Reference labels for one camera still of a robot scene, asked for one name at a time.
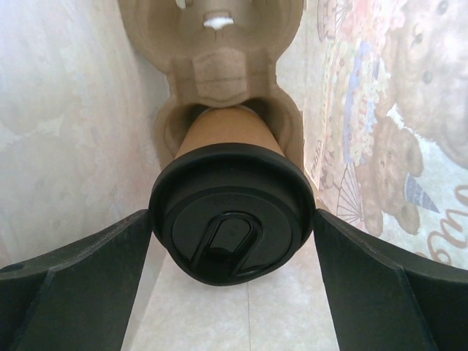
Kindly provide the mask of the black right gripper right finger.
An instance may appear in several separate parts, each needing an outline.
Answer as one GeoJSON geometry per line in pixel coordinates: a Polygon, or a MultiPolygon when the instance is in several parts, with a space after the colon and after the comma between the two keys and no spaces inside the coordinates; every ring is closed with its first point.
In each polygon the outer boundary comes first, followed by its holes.
{"type": "Polygon", "coordinates": [[[467,271],[318,209],[314,241],[340,350],[466,350],[467,271]]]}

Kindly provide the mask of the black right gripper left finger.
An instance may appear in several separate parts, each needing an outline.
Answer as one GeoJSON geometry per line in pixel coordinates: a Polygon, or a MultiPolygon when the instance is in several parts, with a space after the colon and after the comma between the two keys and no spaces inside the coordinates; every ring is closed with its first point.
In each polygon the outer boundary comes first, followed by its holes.
{"type": "Polygon", "coordinates": [[[2,350],[120,350],[142,274],[148,212],[1,269],[2,350]]]}

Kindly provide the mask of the black plastic cup lid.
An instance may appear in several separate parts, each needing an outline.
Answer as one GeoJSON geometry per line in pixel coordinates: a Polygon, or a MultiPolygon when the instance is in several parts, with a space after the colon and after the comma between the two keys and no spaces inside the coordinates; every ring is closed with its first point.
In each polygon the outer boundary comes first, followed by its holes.
{"type": "Polygon", "coordinates": [[[289,261],[312,233],[315,202],[306,176],[284,156],[220,143],[172,161],[148,210],[154,235],[182,271],[230,286],[289,261]]]}

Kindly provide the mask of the printed kraft paper bag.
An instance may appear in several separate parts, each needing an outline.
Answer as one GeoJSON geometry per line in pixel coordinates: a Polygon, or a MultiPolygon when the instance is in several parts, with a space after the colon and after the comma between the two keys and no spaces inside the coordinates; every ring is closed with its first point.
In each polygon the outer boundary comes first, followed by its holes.
{"type": "MultiPolygon", "coordinates": [[[[279,85],[303,115],[306,171],[330,212],[403,249],[467,267],[467,171],[409,120],[413,82],[384,47],[417,11],[410,1],[338,1],[325,39],[308,1],[279,59],[279,85]],[[414,234],[384,212],[358,168],[390,148],[387,131],[414,136],[423,172],[405,197],[414,234]]],[[[148,204],[160,171],[150,125],[169,96],[165,76],[135,53],[116,1],[1,3],[1,265],[95,233],[148,204]]],[[[152,240],[125,350],[337,350],[317,251],[237,287],[182,273],[152,240]]]]}

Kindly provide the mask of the single brown paper cup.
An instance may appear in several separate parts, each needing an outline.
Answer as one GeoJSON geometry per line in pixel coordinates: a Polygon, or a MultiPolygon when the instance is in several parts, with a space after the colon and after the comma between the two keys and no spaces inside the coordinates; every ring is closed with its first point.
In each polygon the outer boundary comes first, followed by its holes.
{"type": "Polygon", "coordinates": [[[245,107],[229,107],[208,110],[198,116],[188,129],[175,158],[220,143],[244,143],[284,154],[259,115],[245,107]]]}

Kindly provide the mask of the single brown pulp cup carrier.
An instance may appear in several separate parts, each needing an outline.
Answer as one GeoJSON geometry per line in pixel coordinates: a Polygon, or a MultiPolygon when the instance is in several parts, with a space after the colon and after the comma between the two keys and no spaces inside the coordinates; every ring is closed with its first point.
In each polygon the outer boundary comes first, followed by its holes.
{"type": "Polygon", "coordinates": [[[301,23],[301,1],[121,1],[130,42],[167,77],[154,122],[159,163],[169,165],[205,108],[243,105],[268,125],[283,154],[304,166],[301,113],[276,64],[301,23]]]}

